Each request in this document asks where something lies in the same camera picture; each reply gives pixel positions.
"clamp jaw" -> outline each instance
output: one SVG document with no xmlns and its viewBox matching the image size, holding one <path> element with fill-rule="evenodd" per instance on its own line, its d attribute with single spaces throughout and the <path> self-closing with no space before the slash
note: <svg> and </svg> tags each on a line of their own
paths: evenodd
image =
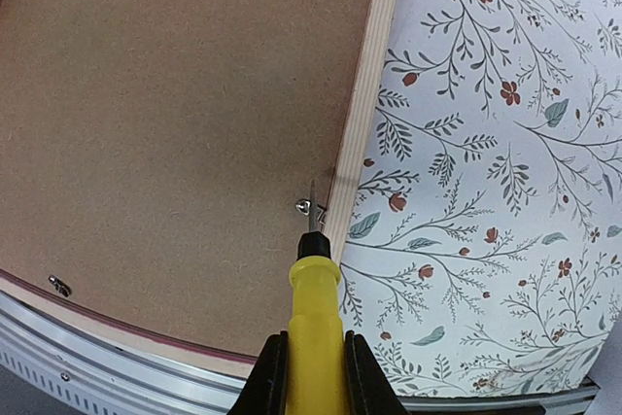
<svg viewBox="0 0 622 415">
<path fill-rule="evenodd" d="M 408 415 L 365 338 L 346 332 L 344 342 L 348 411 L 343 415 Z M 285 415 L 288 389 L 288 334 L 268 337 L 239 399 L 228 415 Z M 315 405 L 309 413 L 320 414 Z"/>
</svg>

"metal clip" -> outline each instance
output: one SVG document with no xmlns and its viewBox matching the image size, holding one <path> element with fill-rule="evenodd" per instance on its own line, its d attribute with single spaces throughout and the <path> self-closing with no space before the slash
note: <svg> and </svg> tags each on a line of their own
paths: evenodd
<svg viewBox="0 0 622 415">
<path fill-rule="evenodd" d="M 56 276 L 49 276 L 48 281 L 54 286 L 56 291 L 65 298 L 71 295 L 71 288 L 60 279 L 58 279 Z"/>
<path fill-rule="evenodd" d="M 309 198 L 301 198 L 295 203 L 295 210 L 304 215 L 308 216 L 309 211 L 311 210 L 311 200 Z M 324 206 L 318 205 L 318 224 L 324 227 L 324 222 L 327 217 L 327 208 Z"/>
</svg>

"floral wallpaper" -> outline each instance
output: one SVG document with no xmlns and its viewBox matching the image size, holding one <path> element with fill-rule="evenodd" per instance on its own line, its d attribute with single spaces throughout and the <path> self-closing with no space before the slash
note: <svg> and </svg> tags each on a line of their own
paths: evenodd
<svg viewBox="0 0 622 415">
<path fill-rule="evenodd" d="M 575 388 L 622 308 L 622 0 L 398 0 L 341 313 L 402 396 Z"/>
</svg>

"corkboard surface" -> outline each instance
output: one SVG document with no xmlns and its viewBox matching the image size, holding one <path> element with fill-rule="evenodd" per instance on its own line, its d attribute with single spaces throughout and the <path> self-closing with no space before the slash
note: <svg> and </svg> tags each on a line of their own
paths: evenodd
<svg viewBox="0 0 622 415">
<path fill-rule="evenodd" d="M 0 267 L 256 354 L 290 316 L 369 0 L 2 0 Z"/>
</svg>

